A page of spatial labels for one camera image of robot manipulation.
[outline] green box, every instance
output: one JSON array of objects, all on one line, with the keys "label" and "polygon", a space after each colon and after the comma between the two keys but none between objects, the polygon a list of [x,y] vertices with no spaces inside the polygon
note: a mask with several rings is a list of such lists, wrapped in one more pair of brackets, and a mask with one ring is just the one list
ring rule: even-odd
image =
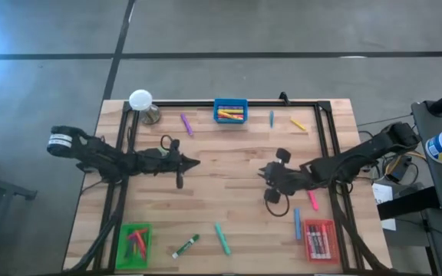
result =
[{"label": "green box", "polygon": [[[147,228],[148,231],[142,234],[141,237],[146,245],[146,260],[143,260],[141,254],[138,252],[137,255],[132,255],[126,258],[128,240],[127,236],[134,233],[136,230],[141,230]],[[150,223],[139,223],[139,224],[129,224],[122,225],[120,227],[119,234],[119,246],[117,248],[117,256],[115,262],[115,268],[117,270],[140,270],[146,269],[148,260],[150,259],[151,253],[151,234],[153,232],[153,226]]]}]

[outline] teal marker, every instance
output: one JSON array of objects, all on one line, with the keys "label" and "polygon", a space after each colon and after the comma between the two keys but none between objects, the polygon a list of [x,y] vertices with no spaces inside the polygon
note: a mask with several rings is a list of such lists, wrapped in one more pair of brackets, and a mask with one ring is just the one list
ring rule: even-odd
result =
[{"label": "teal marker", "polygon": [[196,242],[198,239],[199,239],[199,234],[195,234],[185,245],[183,245],[179,250],[173,253],[172,257],[178,258],[178,256],[182,255],[182,253],[184,253],[185,250],[189,249],[189,247],[193,245],[193,243]]},{"label": "teal marker", "polygon": [[219,223],[216,222],[214,227],[216,227],[216,233],[218,234],[218,238],[221,241],[221,244],[223,245],[224,252],[228,256],[230,256],[231,255],[231,251],[229,250],[228,243],[226,242],[226,238],[224,237],[224,234],[221,232],[221,226],[219,226]]}]

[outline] gray floor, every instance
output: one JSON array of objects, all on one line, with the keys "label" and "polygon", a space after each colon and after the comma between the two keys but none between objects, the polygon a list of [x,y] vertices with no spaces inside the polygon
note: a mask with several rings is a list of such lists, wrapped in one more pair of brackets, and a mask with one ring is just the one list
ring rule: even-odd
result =
[{"label": "gray floor", "polygon": [[[0,1],[0,54],[113,53],[126,5]],[[191,51],[442,51],[442,0],[136,3],[124,52]],[[15,202],[0,232],[0,275],[61,269],[83,174],[45,146],[56,124],[94,131],[110,68],[110,60],[0,61],[0,179],[39,191],[34,202]],[[111,98],[138,88],[157,99],[348,97],[357,123],[367,123],[441,97],[442,57],[121,61]],[[424,258],[408,252],[392,246],[394,266],[423,271]]]}]

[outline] wooden table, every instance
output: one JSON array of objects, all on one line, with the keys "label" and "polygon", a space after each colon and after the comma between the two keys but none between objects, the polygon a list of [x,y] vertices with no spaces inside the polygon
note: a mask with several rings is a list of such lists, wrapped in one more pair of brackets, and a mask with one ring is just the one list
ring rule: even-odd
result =
[{"label": "wooden table", "polygon": [[[331,100],[331,105],[341,151],[348,150],[360,143],[351,102]],[[122,106],[122,100],[107,100],[102,106],[95,135],[104,136],[110,145],[116,143]],[[292,168],[322,155],[312,108],[250,107],[249,119],[243,125],[217,124],[209,107],[163,107],[161,110],[162,119],[158,124],[139,126],[135,149],[157,147],[161,136],[169,134],[180,139],[180,150],[186,156],[199,159],[201,163],[186,172],[183,189],[176,188],[173,173],[130,177],[123,223],[150,222],[153,225],[150,267],[137,272],[341,272],[340,264],[308,263],[303,243],[295,239],[293,208],[300,208],[302,220],[332,219],[328,190],[315,191],[320,206],[317,212],[312,209],[307,193],[300,191],[290,198],[291,212],[276,218],[263,204],[266,184],[257,176],[258,168],[275,160],[279,147],[292,153],[289,164]],[[270,110],[275,113],[273,129],[269,127]],[[193,136],[187,135],[180,113],[186,114]],[[307,131],[291,124],[290,117],[301,122]],[[325,131],[327,144],[331,145],[326,124]],[[98,175],[87,175],[84,187],[99,179]],[[105,185],[96,186],[81,196],[65,268],[76,264],[97,237],[106,190]],[[355,181],[351,200],[361,237],[380,261],[390,267],[369,181]],[[273,208],[275,212],[283,211],[283,199]],[[216,236],[215,222],[221,224],[231,256],[224,254]],[[172,253],[195,233],[200,234],[199,241],[174,260]],[[105,258],[108,258],[109,247],[106,246]],[[355,268],[348,238],[347,249],[351,266]]]}]

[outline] white ball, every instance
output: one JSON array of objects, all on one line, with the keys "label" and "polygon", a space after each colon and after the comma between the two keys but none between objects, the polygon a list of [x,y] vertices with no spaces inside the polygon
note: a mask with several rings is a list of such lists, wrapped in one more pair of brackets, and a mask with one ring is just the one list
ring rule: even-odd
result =
[{"label": "white ball", "polygon": [[146,110],[152,103],[151,93],[143,89],[135,90],[129,97],[129,104],[133,110]]}]

